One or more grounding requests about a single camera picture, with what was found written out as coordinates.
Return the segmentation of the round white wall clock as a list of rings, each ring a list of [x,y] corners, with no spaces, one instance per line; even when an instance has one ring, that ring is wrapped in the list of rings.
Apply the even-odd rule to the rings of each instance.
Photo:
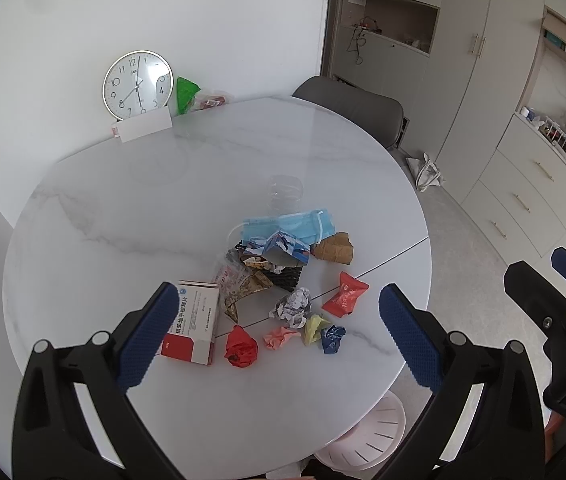
[[[108,68],[102,85],[103,103],[115,120],[126,120],[166,107],[175,82],[163,56],[149,50],[132,51]]]

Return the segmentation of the pink paper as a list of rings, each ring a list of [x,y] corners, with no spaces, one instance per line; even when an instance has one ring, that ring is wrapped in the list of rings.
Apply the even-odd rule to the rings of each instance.
[[[292,330],[291,328],[280,326],[265,334],[263,336],[263,342],[268,350],[276,351],[280,350],[285,344],[292,340],[292,338],[300,336],[299,330]]]

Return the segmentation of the white red medicine box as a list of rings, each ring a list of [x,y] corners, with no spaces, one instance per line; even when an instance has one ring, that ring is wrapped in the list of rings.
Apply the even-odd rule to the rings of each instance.
[[[219,313],[217,284],[179,282],[179,310],[164,335],[160,354],[166,358],[209,366]]]

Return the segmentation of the tall beige wardrobe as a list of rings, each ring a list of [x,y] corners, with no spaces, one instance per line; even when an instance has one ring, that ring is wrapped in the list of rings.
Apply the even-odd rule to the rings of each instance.
[[[402,148],[428,154],[466,199],[522,96],[544,0],[442,0]]]

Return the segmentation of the red snack packet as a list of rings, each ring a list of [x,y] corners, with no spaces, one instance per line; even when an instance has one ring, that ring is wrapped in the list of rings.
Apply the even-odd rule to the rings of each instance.
[[[358,299],[370,288],[347,272],[339,274],[339,287],[336,294],[322,305],[322,309],[336,318],[350,315],[356,307]]]

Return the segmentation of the red paper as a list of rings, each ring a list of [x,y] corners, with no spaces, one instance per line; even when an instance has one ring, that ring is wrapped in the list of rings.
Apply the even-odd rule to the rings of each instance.
[[[258,359],[258,342],[242,326],[235,325],[226,338],[224,357],[234,367],[251,366]]]

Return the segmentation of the black foam net sleeve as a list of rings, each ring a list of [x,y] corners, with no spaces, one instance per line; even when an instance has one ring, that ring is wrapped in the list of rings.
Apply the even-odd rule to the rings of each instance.
[[[285,266],[280,272],[263,270],[262,273],[274,286],[285,292],[293,292],[298,286],[302,270],[302,266]]]

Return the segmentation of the blue wrapper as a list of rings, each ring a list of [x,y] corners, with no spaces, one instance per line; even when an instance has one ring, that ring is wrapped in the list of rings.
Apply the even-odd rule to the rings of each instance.
[[[346,336],[344,326],[331,325],[321,330],[321,346],[325,354],[335,354],[339,351],[342,338]]]

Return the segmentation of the yellow paper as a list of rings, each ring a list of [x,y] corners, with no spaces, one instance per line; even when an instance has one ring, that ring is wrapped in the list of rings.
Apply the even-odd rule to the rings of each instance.
[[[311,346],[315,342],[320,341],[322,338],[322,330],[326,330],[326,328],[330,328],[332,325],[332,322],[326,320],[326,318],[323,318],[321,315],[312,314],[309,316],[304,326],[304,333],[302,334],[304,345]]]

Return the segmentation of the blue surgical mask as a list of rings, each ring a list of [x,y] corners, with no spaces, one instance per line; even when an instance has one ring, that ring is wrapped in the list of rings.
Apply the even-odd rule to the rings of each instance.
[[[269,238],[283,231],[301,240],[304,244],[319,244],[336,234],[333,217],[327,209],[281,214],[280,216],[248,218],[230,229],[226,240],[229,243],[247,243],[252,238]]]

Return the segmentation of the blue printed carton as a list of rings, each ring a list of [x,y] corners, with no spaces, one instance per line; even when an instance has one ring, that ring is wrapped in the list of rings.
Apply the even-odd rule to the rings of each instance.
[[[245,244],[247,258],[261,258],[276,266],[306,266],[311,248],[302,240],[285,231],[276,231],[269,237],[253,237]]]

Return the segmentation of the gold foil wrapper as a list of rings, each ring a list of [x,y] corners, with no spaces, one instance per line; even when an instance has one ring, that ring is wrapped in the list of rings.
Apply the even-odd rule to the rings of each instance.
[[[238,317],[237,312],[237,304],[240,302],[240,300],[256,294],[257,292],[264,292],[265,290],[268,290],[273,286],[274,285],[272,284],[272,282],[261,271],[251,270],[251,277],[248,278],[248,280],[244,281],[243,285],[240,286],[236,303],[232,304],[232,306],[229,308],[224,308],[225,315],[234,323],[240,322],[240,318]]]

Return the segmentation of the brown paper bag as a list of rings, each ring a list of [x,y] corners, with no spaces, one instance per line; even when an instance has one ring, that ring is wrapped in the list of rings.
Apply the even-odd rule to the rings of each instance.
[[[348,266],[353,260],[354,247],[347,232],[337,232],[314,244],[311,253],[317,259]]]

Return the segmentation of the white printed paper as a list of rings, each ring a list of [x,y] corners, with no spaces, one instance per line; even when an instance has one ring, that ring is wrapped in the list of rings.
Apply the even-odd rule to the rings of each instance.
[[[284,322],[292,330],[300,330],[307,323],[310,307],[310,290],[299,286],[277,301],[275,307],[269,312],[269,318]]]

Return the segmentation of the clear plastic wrapper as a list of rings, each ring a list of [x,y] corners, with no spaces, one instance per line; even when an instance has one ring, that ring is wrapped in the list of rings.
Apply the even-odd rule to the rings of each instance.
[[[219,287],[223,307],[236,303],[240,286],[250,277],[251,270],[242,263],[236,249],[231,248],[217,258],[212,281]]]

